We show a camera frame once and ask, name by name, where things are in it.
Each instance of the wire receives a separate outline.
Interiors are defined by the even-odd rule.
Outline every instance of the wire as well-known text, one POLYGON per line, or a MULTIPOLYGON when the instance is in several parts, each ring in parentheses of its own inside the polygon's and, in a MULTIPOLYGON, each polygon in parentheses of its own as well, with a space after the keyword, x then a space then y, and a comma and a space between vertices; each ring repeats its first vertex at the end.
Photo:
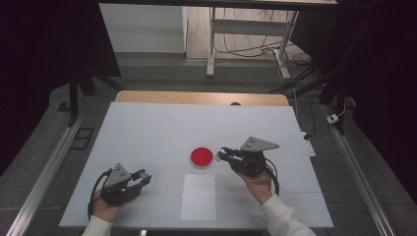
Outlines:
POLYGON ((235 19, 237 20, 236 14, 234 13, 235 10, 236 8, 233 8, 233 16, 235 16, 235 19))
POLYGON ((276 193, 277 196, 279 196, 279 182, 278 182, 278 178, 272 172, 270 172, 270 170, 266 166, 263 166, 263 170, 272 179, 273 185, 275 186, 275 193, 276 193))
MULTIPOLYGON (((273 54, 274 56, 275 56, 275 59, 276 59, 276 62, 278 62, 278 59, 276 58, 276 54, 274 53, 273 54)), ((308 72, 308 74, 307 75, 304 75, 304 73, 306 73, 306 71, 309 69, 309 68, 307 68, 306 70, 304 70, 300 75, 298 75, 295 79, 293 79, 293 80, 286 80, 286 79, 284 79, 283 78, 283 76, 282 76, 282 74, 281 74, 281 67, 282 66, 284 66, 284 64, 281 64, 281 65, 279 65, 279 67, 278 67, 278 75, 279 75, 279 78, 280 79, 282 79, 284 82, 287 82, 287 83, 294 83, 294 82, 296 82, 297 80, 303 80, 305 77, 307 77, 308 75, 310 75, 311 73, 313 73, 313 71, 314 70, 316 70, 316 69, 314 69, 313 71, 311 71, 311 72, 308 72)), ((312 67, 312 66, 314 66, 313 64, 305 64, 305 65, 303 65, 303 66, 310 66, 310 68, 312 67)))
POLYGON ((288 63, 292 67, 302 67, 302 66, 311 66, 311 65, 314 65, 314 63, 312 63, 310 61, 303 61, 303 60, 297 61, 297 60, 294 59, 297 55, 302 55, 302 54, 307 54, 307 53, 305 53, 305 52, 297 53, 294 56, 292 56, 292 59, 289 59, 288 58, 288 53, 287 52, 284 52, 284 55, 285 55, 286 58, 283 58, 283 59, 284 59, 284 61, 286 63, 288 63))
POLYGON ((101 197, 100 198, 98 198, 98 199, 94 199, 93 201, 91 201, 90 203, 95 203, 96 201, 98 201, 98 200, 100 200, 101 199, 101 197))
POLYGON ((275 174, 277 175, 278 174, 278 172, 276 171, 276 167, 275 167, 275 165, 273 164, 273 162, 272 161, 270 161, 270 159, 268 159, 268 158, 266 158, 266 160, 273 166, 273 170, 275 171, 275 174))
MULTIPOLYGON (((274 10, 272 11, 272 14, 271 14, 271 16, 270 16, 270 19, 269 19, 270 21, 272 21, 273 13, 274 13, 274 10)), ((223 8, 223 19, 225 19, 225 16, 226 16, 226 9, 225 9, 225 8, 223 8)), ((232 54, 232 55, 236 55, 236 56, 240 56, 240 57, 249 57, 249 58, 251 58, 251 57, 260 57, 260 56, 263 56, 263 55, 265 55, 265 54, 267 54, 267 53, 269 52, 269 49, 267 49, 267 48, 263 48, 263 47, 265 47, 265 46, 269 46, 269 48, 270 48, 270 46, 271 46, 271 45, 278 44, 278 43, 280 43, 280 42, 281 42, 281 41, 278 41, 278 42, 273 42, 273 43, 270 43, 270 44, 268 44, 268 45, 265 45, 266 40, 267 40, 267 36, 265 36, 264 41, 263 41, 263 43, 262 43, 262 45, 261 45, 261 46, 256 46, 256 47, 251 47, 251 48, 246 48, 246 49, 235 49, 235 50, 230 50, 230 49, 227 47, 227 43, 226 43, 226 34, 224 33, 224 34, 223 34, 223 44, 224 44, 224 47, 225 47, 226 51, 220 51, 220 50, 218 50, 215 46, 214 46, 214 50, 215 50, 216 52, 218 52, 218 53, 228 53, 228 54, 232 54), (243 54, 236 53, 236 52, 243 52, 243 51, 255 50, 255 49, 258 49, 258 48, 261 48, 262 53, 257 54, 257 55, 243 55, 243 54)))
POLYGON ((260 15, 261 13, 264 13, 264 16, 261 18, 261 21, 263 21, 264 18, 267 16, 267 10, 261 10, 260 13, 258 13, 258 15, 260 15))
POLYGON ((344 111, 346 110, 346 102, 343 103, 343 111, 337 115, 337 117, 343 115, 344 111))
POLYGON ((91 196, 89 197, 89 205, 88 205, 88 214, 89 214, 89 219, 90 219, 90 217, 91 217, 91 215, 92 215, 92 207, 93 207, 93 205, 92 205, 92 204, 95 202, 95 199, 94 199, 95 190, 97 189, 97 186, 98 186, 98 184, 100 183, 101 179, 102 179, 104 176, 107 176, 107 178, 108 178, 108 176, 110 175, 111 171, 113 171, 113 169, 111 169, 111 168, 110 168, 109 170, 107 170, 107 171, 103 172, 103 173, 100 175, 100 177, 98 177, 97 181, 95 181, 94 187, 92 188, 92 191, 91 191, 91 196))
POLYGON ((298 125, 300 125, 300 121, 298 120, 297 94, 295 93, 295 88, 292 90, 292 92, 294 92, 295 118, 297 118, 298 125))
POLYGON ((297 83, 299 83, 300 81, 302 81, 305 77, 307 77, 308 75, 310 75, 310 74, 312 74, 314 71, 316 70, 316 67, 313 67, 313 66, 310 66, 310 67, 308 67, 308 68, 306 68, 300 75, 298 75, 294 80, 292 80, 291 82, 289 82, 288 84, 286 84, 286 85, 283 85, 283 86, 281 86, 281 87, 279 87, 279 88, 275 88, 275 89, 272 89, 270 92, 269 92, 269 94, 271 94, 271 93, 274 93, 274 92, 276 92, 276 91, 279 91, 280 90, 280 92, 283 92, 283 91, 285 91, 286 89, 288 89, 289 87, 291 87, 292 85, 295 85, 295 84, 297 84, 297 83))
POLYGON ((226 88, 223 88, 222 86, 214 85, 216 88, 221 89, 225 92, 229 92, 226 88))

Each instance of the floor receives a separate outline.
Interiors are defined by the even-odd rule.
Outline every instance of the floor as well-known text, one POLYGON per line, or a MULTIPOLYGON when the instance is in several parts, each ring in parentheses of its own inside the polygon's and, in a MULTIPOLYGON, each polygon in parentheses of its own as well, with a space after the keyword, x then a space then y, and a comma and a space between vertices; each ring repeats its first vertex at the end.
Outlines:
MULTIPOLYGON (((233 11, 228 17, 234 17, 233 11)), ((262 45, 262 40, 254 44, 235 45, 251 47, 262 45)), ((204 58, 196 53, 194 58, 204 58)), ((270 93, 286 85, 277 75, 276 62, 263 60, 218 60, 215 77, 206 78, 204 61, 183 58, 142 58, 132 54, 117 54, 122 79, 115 79, 127 89, 143 90, 183 90, 216 92, 252 92, 270 93)), ((290 69, 292 76, 301 73, 303 68, 290 69)), ((287 91, 301 87, 313 81, 311 75, 302 83, 292 85, 287 91)), ((86 118, 81 130, 89 132, 84 139, 80 132, 71 142, 48 192, 45 194, 26 235, 77 235, 80 230, 58 227, 66 205, 71 198, 78 178, 83 171, 89 152, 99 132, 101 122, 108 106, 114 100, 117 91, 97 79, 93 79, 97 93, 93 97, 80 94, 81 105, 89 101, 86 118)), ((310 139, 316 152, 312 163, 319 178, 334 228, 314 229, 317 235, 381 235, 369 208, 352 177, 342 151, 338 147, 331 126, 326 121, 323 107, 318 103, 318 94, 322 88, 312 90, 297 100, 290 99, 291 105, 297 107, 300 128, 314 135, 310 139)), ((42 120, 33 131, 15 161, 0 178, 0 235, 7 235, 11 225, 25 203, 37 177, 41 173, 49 156, 54 151, 59 139, 67 129, 69 90, 67 86, 56 89, 50 95, 50 105, 42 120)), ((384 159, 368 139, 356 127, 351 117, 354 106, 349 104, 345 112, 345 137, 348 139, 372 189, 380 201, 395 235, 417 235, 417 206, 412 202, 399 184, 384 159)), ((139 235, 139 230, 115 228, 112 235, 139 235)), ((215 232, 219 235, 234 235, 236 232, 215 232)), ((248 235, 267 235, 266 232, 249 232, 248 235)), ((208 235, 204 232, 161 232, 150 231, 148 235, 208 235)))

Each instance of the red disc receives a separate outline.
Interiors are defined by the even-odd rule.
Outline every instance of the red disc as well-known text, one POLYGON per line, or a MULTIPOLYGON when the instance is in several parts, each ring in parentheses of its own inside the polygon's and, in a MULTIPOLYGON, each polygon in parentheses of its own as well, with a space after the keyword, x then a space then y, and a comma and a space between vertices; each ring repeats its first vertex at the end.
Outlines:
POLYGON ((205 147, 198 147, 191 153, 191 160, 198 167, 206 167, 212 161, 212 153, 205 147))

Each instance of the black cable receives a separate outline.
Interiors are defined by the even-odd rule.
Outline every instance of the black cable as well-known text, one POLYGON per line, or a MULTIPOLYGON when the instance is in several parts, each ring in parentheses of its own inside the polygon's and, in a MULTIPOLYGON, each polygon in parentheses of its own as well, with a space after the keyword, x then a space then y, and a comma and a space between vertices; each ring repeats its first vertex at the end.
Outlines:
MULTIPOLYGON (((272 14, 270 15, 269 21, 272 22, 273 13, 275 10, 272 10, 272 14)), ((265 42, 267 41, 267 35, 265 35, 264 41, 262 42, 261 48, 265 45, 265 42)))
POLYGON ((285 90, 287 90, 289 87, 291 87, 292 85, 295 85, 297 83, 299 83, 300 81, 302 81, 305 77, 307 77, 308 75, 310 75, 311 73, 313 73, 316 70, 316 67, 308 67, 307 69, 305 69, 303 72, 301 72, 300 75, 298 75, 294 80, 292 80, 291 82, 288 82, 288 84, 285 84, 279 88, 275 88, 272 89, 269 94, 274 93, 278 90, 280 90, 280 92, 283 92, 285 90))
MULTIPOLYGON (((272 14, 271 14, 271 16, 270 16, 270 21, 272 21, 273 13, 274 13, 274 11, 272 11, 272 14)), ((223 19, 225 19, 225 17, 226 17, 226 9, 225 9, 225 8, 223 8, 223 19)), ((232 54, 232 55, 236 55, 236 56, 240 56, 240 57, 249 57, 249 58, 250 58, 250 57, 259 57, 259 56, 263 56, 263 55, 267 54, 267 53, 270 51, 270 48, 268 48, 268 49, 263 49, 263 47, 265 46, 265 42, 266 42, 266 40, 267 40, 267 37, 265 37, 265 38, 264 38, 264 42, 263 42, 263 44, 262 44, 261 46, 251 47, 251 48, 246 48, 246 49, 235 49, 235 50, 230 50, 230 49, 227 47, 227 43, 226 43, 226 34, 224 33, 224 34, 223 34, 223 44, 224 44, 224 48, 226 49, 226 51, 220 51, 220 50, 218 50, 215 46, 214 46, 214 49, 215 49, 215 51, 216 51, 216 52, 219 52, 219 53, 228 53, 228 54, 232 54), (242 55, 242 54, 236 53, 236 52, 242 52, 242 51, 250 51, 250 50, 254 50, 254 49, 258 49, 258 48, 261 48, 261 50, 262 50, 262 53, 261 53, 261 54, 248 56, 248 55, 242 55)), ((281 42, 281 41, 279 41, 279 42, 273 42, 273 43, 270 43, 268 46, 271 46, 271 45, 274 45, 274 44, 278 44, 278 43, 280 43, 280 42, 281 42)))
POLYGON ((270 172, 270 170, 266 166, 263 166, 263 170, 272 179, 273 185, 275 187, 275 193, 276 193, 277 196, 279 196, 279 182, 278 182, 278 178, 272 172, 270 172))
POLYGON ((263 170, 265 171, 265 173, 267 175, 269 175, 270 179, 272 179, 273 182, 273 186, 275 187, 275 193, 277 196, 279 196, 279 182, 278 182, 278 178, 267 168, 266 165, 262 165, 261 163, 257 162, 256 160, 252 159, 252 158, 248 158, 250 162, 255 163, 256 165, 260 166, 263 168, 263 170))
POLYGON ((91 191, 91 196, 89 197, 89 205, 88 205, 88 214, 89 214, 89 219, 91 218, 91 215, 92 215, 92 207, 93 207, 93 203, 94 203, 96 200, 99 200, 99 199, 96 199, 96 200, 94 199, 94 194, 95 194, 95 191, 96 191, 96 189, 97 189, 97 186, 98 186, 98 184, 100 183, 101 179, 102 179, 104 176, 107 176, 107 178, 108 178, 108 176, 110 175, 111 171, 113 171, 113 169, 109 169, 109 170, 107 170, 107 171, 103 172, 103 173, 100 175, 100 177, 98 177, 97 181, 95 181, 94 187, 92 188, 92 191, 91 191))
MULTIPOLYGON (((275 59, 276 59, 276 63, 278 63, 278 58, 276 57, 276 55, 275 54, 273 54, 274 56, 275 56, 275 59)), ((306 68, 303 72, 301 72, 301 74, 300 75, 298 75, 295 79, 293 79, 292 80, 292 82, 295 82, 295 81, 297 81, 298 80, 298 78, 299 77, 302 77, 302 75, 303 75, 303 73, 305 73, 307 70, 309 70, 309 68, 311 68, 311 67, 313 67, 314 65, 312 64, 312 65, 310 65, 310 67, 308 67, 308 68, 306 68)))
POLYGON ((270 161, 270 159, 268 159, 268 158, 266 158, 266 160, 273 166, 273 169, 275 170, 275 174, 278 174, 278 171, 276 171, 276 167, 275 167, 275 165, 273 164, 273 162, 272 161, 270 161))
POLYGON ((264 18, 267 16, 267 10, 261 10, 258 15, 260 15, 261 13, 264 13, 264 16, 261 18, 261 21, 264 20, 264 18))
POLYGON ((222 87, 222 86, 218 86, 218 85, 214 85, 216 88, 221 89, 225 92, 229 92, 226 88, 222 87))
POLYGON ((287 54, 287 52, 284 52, 284 55, 285 55, 285 57, 286 57, 286 62, 290 65, 290 66, 292 66, 292 67, 302 67, 302 66, 315 66, 316 65, 316 63, 314 63, 314 62, 304 62, 304 63, 300 63, 300 62, 298 62, 297 60, 294 60, 294 58, 295 58, 295 56, 297 56, 297 55, 301 55, 301 54, 307 54, 307 53, 305 53, 305 52, 302 52, 302 53, 297 53, 297 54, 295 54, 293 57, 292 57, 292 59, 290 60, 289 59, 289 57, 288 57, 288 54, 287 54))
POLYGON ((234 13, 235 10, 236 8, 233 8, 233 16, 235 16, 235 19, 237 20, 236 14, 234 13))

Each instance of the metal frame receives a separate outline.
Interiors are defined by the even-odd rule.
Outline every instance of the metal frame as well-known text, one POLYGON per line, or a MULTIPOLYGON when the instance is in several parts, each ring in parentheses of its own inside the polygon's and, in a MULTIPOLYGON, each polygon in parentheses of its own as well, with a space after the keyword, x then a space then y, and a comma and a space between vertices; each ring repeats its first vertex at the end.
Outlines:
POLYGON ((99 0, 99 3, 159 5, 159 6, 189 6, 189 7, 219 7, 219 8, 245 8, 245 9, 269 9, 285 11, 347 11, 355 8, 367 8, 368 5, 359 5, 352 1, 344 4, 331 2, 311 3, 291 1, 269 0, 99 0))
MULTIPOLYGON (((328 117, 330 112, 328 112, 324 105, 322 105, 322 109, 325 116, 328 117)), ((380 234, 384 236, 394 236, 395 234, 389 224, 387 215, 381 207, 380 201, 372 191, 371 185, 369 184, 368 179, 366 178, 355 154, 353 153, 349 142, 346 140, 345 136, 340 135, 339 131, 334 125, 331 125, 330 128, 346 160, 347 166, 352 173, 353 179, 356 181, 356 185, 361 192, 362 198, 365 204, 368 206, 371 216, 374 218, 375 224, 380 231, 380 234)))
POLYGON ((240 20, 217 20, 215 18, 215 7, 210 8, 209 23, 209 46, 208 46, 208 68, 207 77, 214 76, 214 35, 216 33, 230 34, 249 34, 249 35, 270 35, 282 36, 279 50, 274 50, 276 61, 279 65, 279 71, 284 80, 289 80, 290 75, 285 65, 283 54, 289 37, 292 33, 298 12, 291 12, 287 23, 280 22, 256 22, 256 21, 240 21, 240 20))
POLYGON ((61 165, 61 162, 70 147, 71 141, 75 137, 78 128, 86 117, 86 113, 89 110, 90 98, 87 97, 86 100, 87 102, 84 105, 80 116, 78 116, 78 118, 74 121, 72 127, 68 127, 65 130, 61 140, 46 162, 46 165, 40 173, 40 176, 37 178, 37 181, 31 189, 28 198, 19 211, 18 216, 15 218, 12 227, 9 229, 7 236, 24 235, 29 228, 37 208, 42 202, 44 195, 55 177, 56 171, 61 165))

